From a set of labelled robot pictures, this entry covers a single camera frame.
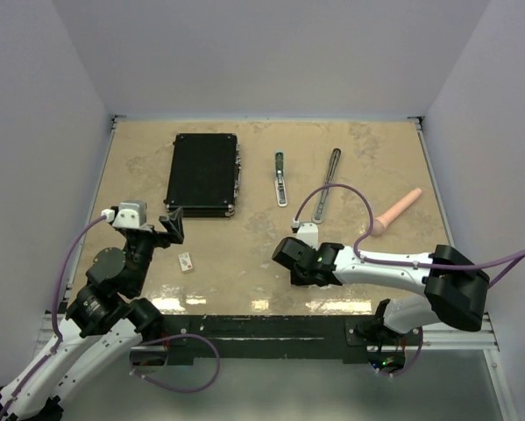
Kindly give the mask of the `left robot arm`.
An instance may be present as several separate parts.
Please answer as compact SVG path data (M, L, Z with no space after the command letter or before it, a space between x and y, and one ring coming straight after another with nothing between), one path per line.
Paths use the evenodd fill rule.
M163 333L162 315L141 289L155 248L182 244L183 210L159 218L164 231L146 222L141 202L121 203L103 210L92 225L108 223L125 239L123 248L105 248L88 269L87 284L67 308L62 321L53 321L54 338L42 356L31 363L20 379L0 388L0 418L32 417L45 406L52 382L60 379L92 345L121 320L132 324L132 333L144 344L157 342Z

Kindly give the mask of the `silver black stapler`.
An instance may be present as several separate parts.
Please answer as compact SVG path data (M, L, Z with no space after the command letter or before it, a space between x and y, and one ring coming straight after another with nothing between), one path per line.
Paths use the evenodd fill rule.
M327 172L324 178L323 184L328 186L332 184L335 174L337 172L337 167L340 162L342 151L339 148L334 148L332 150L330 159L329 159L329 165L327 167ZM329 197L330 190L329 189L322 189L319 191L320 196L318 198L318 201L316 203L316 207L314 208L314 212L312 214L312 222L314 224L321 224L324 221L324 215L326 211L326 205L327 200Z

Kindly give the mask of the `small staple box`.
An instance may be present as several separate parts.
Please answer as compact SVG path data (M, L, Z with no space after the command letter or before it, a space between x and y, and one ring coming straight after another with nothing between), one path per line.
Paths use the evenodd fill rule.
M179 254L178 261L179 261L182 273L191 272L195 268L193 261L191 259L191 255L188 252Z

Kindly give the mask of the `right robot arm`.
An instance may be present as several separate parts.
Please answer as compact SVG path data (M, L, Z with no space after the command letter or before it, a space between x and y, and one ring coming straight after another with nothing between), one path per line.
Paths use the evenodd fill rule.
M296 286L371 284L411 292L378 307L372 335L384 345L425 325L444 323L464 332L482 327L489 277L452 246L438 245L432 253L356 253L340 243L314 248L286 237L272 260L289 271Z

